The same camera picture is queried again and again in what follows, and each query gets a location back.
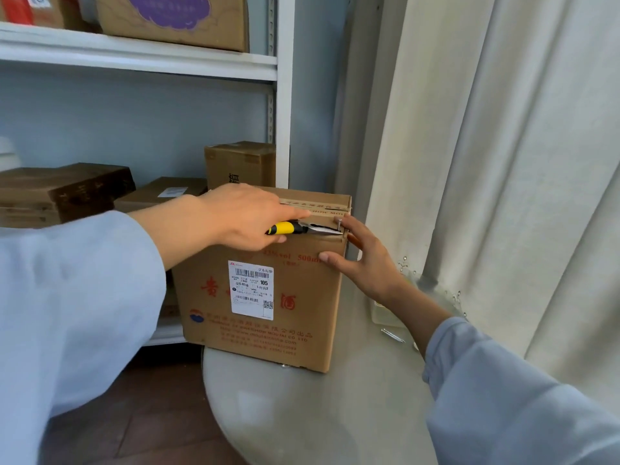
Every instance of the barcode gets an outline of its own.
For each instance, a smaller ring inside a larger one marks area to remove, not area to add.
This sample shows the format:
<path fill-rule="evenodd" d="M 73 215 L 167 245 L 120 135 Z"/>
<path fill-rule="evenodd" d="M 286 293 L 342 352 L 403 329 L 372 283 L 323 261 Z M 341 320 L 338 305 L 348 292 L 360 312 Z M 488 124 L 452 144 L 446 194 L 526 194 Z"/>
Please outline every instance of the barcode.
<path fill-rule="evenodd" d="M 257 279 L 269 279 L 269 274 L 267 274 L 266 272 L 252 271 L 249 269 L 239 268 L 235 268 L 235 272 L 237 276 L 253 277 Z"/>
<path fill-rule="evenodd" d="M 237 295 L 237 300 L 247 300 L 248 302 L 260 302 L 258 299 L 253 299 L 252 297 L 244 297 L 243 295 Z"/>

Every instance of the table top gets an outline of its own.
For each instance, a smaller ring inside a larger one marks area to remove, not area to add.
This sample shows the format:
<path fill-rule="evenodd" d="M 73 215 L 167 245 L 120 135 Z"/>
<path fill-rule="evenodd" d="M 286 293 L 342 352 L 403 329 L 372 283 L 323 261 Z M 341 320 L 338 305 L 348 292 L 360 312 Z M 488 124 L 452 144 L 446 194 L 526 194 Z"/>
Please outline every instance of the table top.
<path fill-rule="evenodd" d="M 205 349 L 206 394 L 224 434 L 251 464 L 436 463 L 425 424 L 424 362 L 370 318 L 343 279 L 329 373 Z"/>

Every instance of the white curtain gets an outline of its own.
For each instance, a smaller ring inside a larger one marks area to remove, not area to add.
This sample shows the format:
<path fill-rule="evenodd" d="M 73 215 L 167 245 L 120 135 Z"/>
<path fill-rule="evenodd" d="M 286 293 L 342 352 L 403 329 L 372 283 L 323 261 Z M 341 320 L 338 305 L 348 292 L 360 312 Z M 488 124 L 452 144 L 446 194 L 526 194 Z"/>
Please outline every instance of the white curtain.
<path fill-rule="evenodd" d="M 355 213 L 476 326 L 620 414 L 620 0 L 407 0 L 396 45 L 362 150 L 343 120 Z"/>

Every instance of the shelf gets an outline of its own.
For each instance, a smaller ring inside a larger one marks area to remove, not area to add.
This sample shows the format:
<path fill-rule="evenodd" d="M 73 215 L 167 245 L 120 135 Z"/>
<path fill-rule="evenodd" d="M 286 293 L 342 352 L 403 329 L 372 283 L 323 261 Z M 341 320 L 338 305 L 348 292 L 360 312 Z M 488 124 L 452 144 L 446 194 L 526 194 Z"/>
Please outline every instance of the shelf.
<path fill-rule="evenodd" d="M 273 56 L 0 22 L 0 60 L 276 81 Z"/>
<path fill-rule="evenodd" d="M 161 344 L 177 344 L 185 343 L 183 337 L 183 327 L 181 326 L 181 317 L 160 318 L 157 323 L 157 329 L 151 339 L 145 346 L 159 346 Z"/>

